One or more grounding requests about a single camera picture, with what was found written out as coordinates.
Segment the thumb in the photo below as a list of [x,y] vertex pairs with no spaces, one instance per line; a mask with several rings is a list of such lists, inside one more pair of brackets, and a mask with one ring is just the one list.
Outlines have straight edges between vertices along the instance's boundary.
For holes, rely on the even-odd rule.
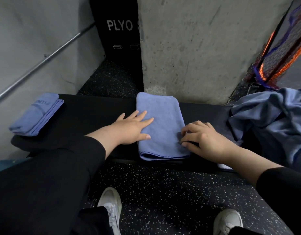
[[183,147],[186,147],[192,153],[195,153],[195,154],[197,154],[199,156],[202,156],[202,150],[198,146],[196,146],[196,145],[194,145],[194,144],[192,144],[190,142],[183,142],[181,145]]
[[151,139],[150,135],[145,134],[145,133],[141,133],[137,139],[137,141],[141,141],[141,140],[147,140],[147,139]]

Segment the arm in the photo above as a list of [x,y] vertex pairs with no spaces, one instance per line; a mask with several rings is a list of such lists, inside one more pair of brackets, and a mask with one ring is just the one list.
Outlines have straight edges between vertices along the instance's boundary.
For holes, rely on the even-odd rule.
[[149,138],[146,112],[83,137],[73,146],[43,152],[0,171],[0,234],[68,234],[89,182],[121,143]]
[[210,123],[196,121],[181,133],[183,146],[201,157],[225,164],[246,178],[295,233],[301,232],[301,174],[284,168],[217,133]]

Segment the right hand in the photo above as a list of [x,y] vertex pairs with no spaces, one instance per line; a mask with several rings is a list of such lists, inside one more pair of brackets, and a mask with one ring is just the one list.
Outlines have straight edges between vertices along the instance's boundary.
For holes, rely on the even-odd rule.
[[[217,133],[210,123],[201,121],[189,123],[182,128],[181,134],[184,136],[180,141],[182,146],[212,162],[227,164],[240,149],[229,139]],[[199,147],[189,141],[199,143]]]

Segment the black bench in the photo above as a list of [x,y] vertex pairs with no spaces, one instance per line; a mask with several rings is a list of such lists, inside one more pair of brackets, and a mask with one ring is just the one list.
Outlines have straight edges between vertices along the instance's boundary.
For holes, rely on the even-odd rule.
[[[35,137],[15,135],[11,140],[12,145],[31,152],[30,156],[34,156],[44,150],[66,146],[81,136],[110,125],[123,112],[128,116],[136,110],[136,99],[67,94],[60,94],[59,98],[64,100],[64,104],[39,135]],[[179,103],[179,105],[185,124],[196,120],[210,122],[219,133],[234,141],[227,126],[231,107],[192,103]],[[138,155],[137,143],[118,146],[109,159],[123,163],[141,163],[205,173],[219,170],[215,163],[208,162],[195,154],[186,160],[146,162]]]

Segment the black sleeve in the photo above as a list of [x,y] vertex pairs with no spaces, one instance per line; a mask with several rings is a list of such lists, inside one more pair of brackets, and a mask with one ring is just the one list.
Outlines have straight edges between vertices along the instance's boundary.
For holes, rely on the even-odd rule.
[[83,137],[0,171],[0,234],[68,234],[105,154]]
[[294,234],[301,234],[301,173],[280,167],[258,178],[256,189]]

